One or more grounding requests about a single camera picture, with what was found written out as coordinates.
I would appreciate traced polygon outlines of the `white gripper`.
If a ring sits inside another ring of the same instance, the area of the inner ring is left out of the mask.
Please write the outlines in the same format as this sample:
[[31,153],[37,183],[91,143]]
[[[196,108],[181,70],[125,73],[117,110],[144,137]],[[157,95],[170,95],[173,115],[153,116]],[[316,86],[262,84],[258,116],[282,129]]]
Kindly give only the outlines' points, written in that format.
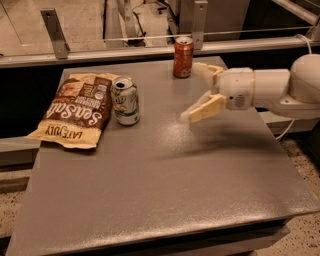
[[184,123],[195,123],[219,114],[225,107],[229,110],[247,110],[252,106],[254,92],[254,71],[250,68],[231,68],[197,62],[193,72],[209,86],[217,88],[220,94],[204,93],[196,103],[181,113]]

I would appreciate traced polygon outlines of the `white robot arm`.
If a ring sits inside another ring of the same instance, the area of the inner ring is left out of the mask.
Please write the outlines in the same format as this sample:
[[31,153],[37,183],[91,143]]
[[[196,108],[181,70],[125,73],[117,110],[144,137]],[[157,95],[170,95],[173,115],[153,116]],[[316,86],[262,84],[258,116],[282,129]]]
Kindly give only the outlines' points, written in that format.
[[225,109],[263,108],[293,119],[320,117],[320,55],[298,58],[289,69],[223,69],[195,63],[193,71],[209,85],[196,103],[182,112],[188,123],[213,117]]

